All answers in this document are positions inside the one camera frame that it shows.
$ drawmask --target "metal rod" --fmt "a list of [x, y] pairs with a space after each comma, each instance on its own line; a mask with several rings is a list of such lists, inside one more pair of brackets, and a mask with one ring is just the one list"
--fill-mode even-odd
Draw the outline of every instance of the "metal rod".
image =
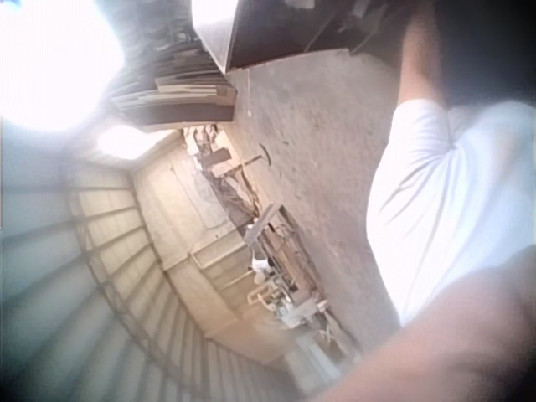
[[102, 187], [102, 186], [18, 186], [18, 185], [5, 185], [3, 186], [4, 193], [63, 193], [66, 191], [129, 191], [128, 187]]
[[136, 233], [136, 232], [138, 232], [140, 230], [143, 230], [143, 228], [145, 228], [145, 225], [141, 224], [141, 225], [137, 226], [134, 229], [130, 229], [127, 232], [125, 232], [123, 234], [120, 234], [119, 236], [114, 237], [111, 240], [106, 241], [102, 245], [98, 245], [97, 247], [95, 247], [95, 248], [93, 248], [91, 250], [88, 250], [88, 253], [100, 253], [101, 251], [107, 249], [108, 247], [114, 245], [115, 243], [127, 238], [128, 236], [130, 236], [130, 235], [132, 235], [132, 234], [134, 234], [134, 233]]
[[145, 253], [148, 249], [151, 248], [151, 244], [150, 243], [147, 243], [146, 245], [144, 245], [141, 249], [139, 249], [136, 253], [134, 253], [133, 255], [131, 255], [128, 260], [126, 260], [125, 262], [123, 262], [119, 268], [117, 268], [115, 271], [113, 271], [110, 275], [110, 277], [108, 278], [108, 281], [114, 281], [118, 276], [120, 276], [121, 274], [123, 274], [126, 269], [135, 261], [137, 260], [138, 258], [140, 258], [140, 255], [142, 255], [143, 253]]

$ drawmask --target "bright light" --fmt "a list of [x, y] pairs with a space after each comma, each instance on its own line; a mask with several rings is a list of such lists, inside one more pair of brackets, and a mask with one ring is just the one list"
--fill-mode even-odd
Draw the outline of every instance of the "bright light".
[[114, 126], [100, 135], [98, 146], [107, 155], [133, 160], [173, 131], [164, 130], [146, 134], [131, 126]]
[[210, 25], [232, 19], [238, 0], [192, 0], [194, 27]]
[[0, 113], [18, 126], [77, 126], [122, 64], [121, 46], [91, 0], [0, 5]]

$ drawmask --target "person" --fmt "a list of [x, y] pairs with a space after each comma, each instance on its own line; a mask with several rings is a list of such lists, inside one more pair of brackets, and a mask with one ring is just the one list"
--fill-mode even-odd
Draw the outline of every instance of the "person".
[[504, 400], [535, 361], [534, 108], [448, 111], [440, 77], [420, 2], [367, 216], [402, 328], [319, 400]]
[[438, 43], [433, 3], [420, 2], [368, 201], [368, 241], [401, 325], [456, 279], [534, 244], [534, 108], [447, 111]]

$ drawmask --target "dark object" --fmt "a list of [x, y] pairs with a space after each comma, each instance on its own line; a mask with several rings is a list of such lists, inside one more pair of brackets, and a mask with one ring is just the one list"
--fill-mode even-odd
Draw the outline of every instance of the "dark object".
[[514, 99], [534, 103], [536, 3], [438, 0], [449, 106]]
[[208, 168], [211, 168], [213, 165], [216, 165], [218, 163], [222, 163], [225, 161], [229, 161], [230, 159], [231, 159], [231, 154], [229, 152], [229, 149], [220, 148], [208, 155], [198, 157], [198, 162], [201, 164], [204, 170], [207, 170]]
[[[193, 0], [206, 4], [207, 0]], [[379, 31], [390, 0], [239, 0], [234, 15], [206, 23], [193, 15], [193, 28], [221, 71], [308, 51], [357, 49]]]

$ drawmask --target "stacked planks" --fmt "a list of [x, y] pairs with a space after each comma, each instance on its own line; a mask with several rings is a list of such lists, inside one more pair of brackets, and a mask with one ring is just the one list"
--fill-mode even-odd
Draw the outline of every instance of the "stacked planks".
[[123, 71], [109, 90], [122, 117], [145, 131], [232, 121], [235, 97], [200, 43]]

